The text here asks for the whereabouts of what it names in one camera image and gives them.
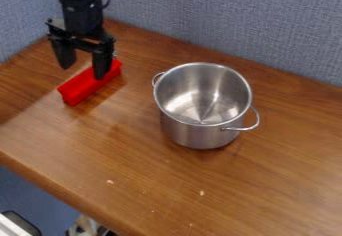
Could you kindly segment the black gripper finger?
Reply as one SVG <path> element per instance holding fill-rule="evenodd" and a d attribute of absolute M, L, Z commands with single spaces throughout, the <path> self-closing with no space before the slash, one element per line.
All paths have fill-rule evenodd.
<path fill-rule="evenodd" d="M 52 39 L 51 44 L 60 67 L 68 69 L 76 61 L 76 51 L 72 42 L 66 39 Z"/>
<path fill-rule="evenodd" d="M 94 68 L 94 77 L 97 80 L 102 80 L 106 74 L 111 70 L 113 66 L 113 51 L 97 51 L 93 53 L 93 68 Z"/>

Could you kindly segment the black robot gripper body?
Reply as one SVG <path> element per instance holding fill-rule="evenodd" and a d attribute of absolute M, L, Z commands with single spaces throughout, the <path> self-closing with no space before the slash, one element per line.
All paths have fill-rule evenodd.
<path fill-rule="evenodd" d="M 59 0 L 63 10 L 62 19 L 48 19 L 48 39 L 66 39 L 74 48 L 91 54 L 113 51 L 115 38 L 103 27 L 103 0 Z"/>

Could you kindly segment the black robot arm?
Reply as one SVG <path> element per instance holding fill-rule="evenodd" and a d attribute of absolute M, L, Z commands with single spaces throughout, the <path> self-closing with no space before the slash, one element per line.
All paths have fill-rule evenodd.
<path fill-rule="evenodd" d="M 48 40 L 63 69 L 76 62 L 76 49 L 93 54 L 94 78 L 102 80 L 111 70 L 115 37 L 103 27 L 103 10 L 111 0 L 59 0 L 63 18 L 50 18 Z"/>

